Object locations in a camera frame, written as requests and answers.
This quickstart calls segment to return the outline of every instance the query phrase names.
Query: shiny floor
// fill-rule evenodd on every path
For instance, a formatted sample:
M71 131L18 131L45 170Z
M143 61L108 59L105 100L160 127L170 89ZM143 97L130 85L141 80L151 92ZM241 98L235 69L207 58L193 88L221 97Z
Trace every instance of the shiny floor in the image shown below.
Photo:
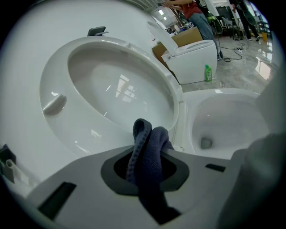
M273 78L277 68L272 62L272 42L259 42L252 38L251 42L232 40L230 37L222 37L220 42L224 58L234 58L218 61L216 74L211 82L197 82L182 85L183 91L196 91L217 88L240 88L256 93L261 93L269 81ZM234 53L233 48L243 46L245 51Z

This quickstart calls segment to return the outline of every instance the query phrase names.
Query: person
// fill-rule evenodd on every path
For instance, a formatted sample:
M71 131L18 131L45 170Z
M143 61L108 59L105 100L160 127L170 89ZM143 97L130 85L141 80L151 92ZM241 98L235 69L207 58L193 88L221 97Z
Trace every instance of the person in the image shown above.
M214 41L217 50L217 59L220 60L218 44L213 31L207 22L207 18L193 0L167 0L162 6L182 11L188 22L192 22L198 28L204 40Z
M260 36L258 35L258 32L257 32L255 26L251 25L244 15L243 9L247 10L247 11L248 11L248 9L244 5L243 0L229 0L229 3L232 4L233 12L235 13L237 10L237 12L240 16L241 22L243 24L243 27L244 27L244 30L246 33L246 39L251 41L251 34L249 32L249 28L250 28L252 30L254 36L256 37L256 41L259 41Z

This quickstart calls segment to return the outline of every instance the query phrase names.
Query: jeans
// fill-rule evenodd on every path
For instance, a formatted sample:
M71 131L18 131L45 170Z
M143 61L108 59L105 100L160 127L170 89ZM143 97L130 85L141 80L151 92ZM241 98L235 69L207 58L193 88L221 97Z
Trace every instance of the jeans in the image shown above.
M245 33L246 33L246 37L247 37L248 39L251 38L251 34L250 34L250 32L249 32L248 27L252 30L252 32L253 32L253 34L254 34L254 36L255 36L256 38L259 37L258 32L257 32L255 26L251 25L251 24L247 21L245 15L243 14L243 11L237 9L237 12L238 12L238 14L239 14L239 16L240 16L240 19L241 19L241 22L242 22L242 24L243 24L243 27L244 27L244 30L245 30Z
M205 17L205 15L203 13L194 13L190 18L188 18L188 22L192 22L193 25L198 28L204 40L214 41L216 51L217 51L217 56L219 58L218 44L216 43L215 37L213 35L213 31L211 30L211 27L209 23L207 22L207 18Z

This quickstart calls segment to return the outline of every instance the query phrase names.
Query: red shirt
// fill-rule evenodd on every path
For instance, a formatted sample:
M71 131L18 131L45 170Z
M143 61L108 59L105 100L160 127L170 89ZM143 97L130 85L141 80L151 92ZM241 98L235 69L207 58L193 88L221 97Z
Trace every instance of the red shirt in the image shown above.
M186 19L190 18L194 13L202 13L198 5L192 1L191 3L181 5Z

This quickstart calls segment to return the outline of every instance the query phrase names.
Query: cardboard box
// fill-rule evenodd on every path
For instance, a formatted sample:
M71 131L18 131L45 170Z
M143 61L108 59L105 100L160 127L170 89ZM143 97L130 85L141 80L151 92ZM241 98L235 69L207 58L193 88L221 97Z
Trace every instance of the cardboard box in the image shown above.
M202 41L202 36L200 34L200 31L197 27L190 28L189 30L186 30L184 32L181 32L175 36L172 36L172 39L177 43L179 47L182 47L184 45L188 45L197 41ZM167 68L167 64L163 61L162 55L167 49L165 46L161 43L159 45L156 45L153 47L153 53L157 57L157 59Z

